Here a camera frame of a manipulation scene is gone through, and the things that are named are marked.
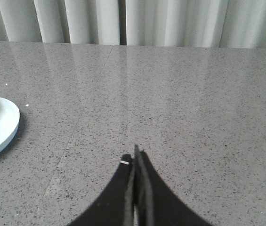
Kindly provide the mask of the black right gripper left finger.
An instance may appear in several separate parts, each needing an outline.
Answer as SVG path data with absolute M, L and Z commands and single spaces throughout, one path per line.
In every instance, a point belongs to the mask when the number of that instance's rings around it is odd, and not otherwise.
M 130 154 L 121 157 L 112 179 L 97 199 L 70 226 L 134 225 L 135 165 Z

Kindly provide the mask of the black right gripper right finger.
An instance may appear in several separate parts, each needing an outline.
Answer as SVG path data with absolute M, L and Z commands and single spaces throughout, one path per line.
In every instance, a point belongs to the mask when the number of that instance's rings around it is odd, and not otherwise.
M 145 151 L 135 145 L 135 206 L 140 226 L 210 226 L 165 184 Z

